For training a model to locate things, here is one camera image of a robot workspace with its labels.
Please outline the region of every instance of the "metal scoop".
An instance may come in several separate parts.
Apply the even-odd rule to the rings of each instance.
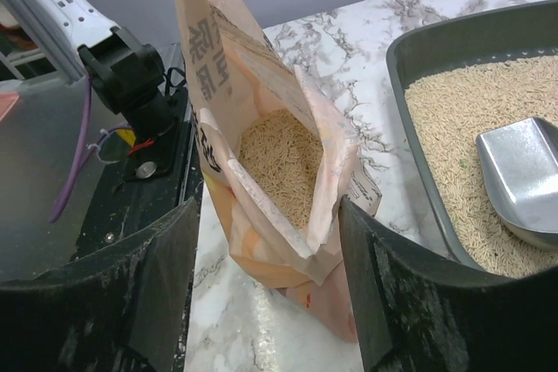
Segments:
[[[476,142],[488,198],[504,224],[533,246],[558,250],[558,128],[529,118]]]

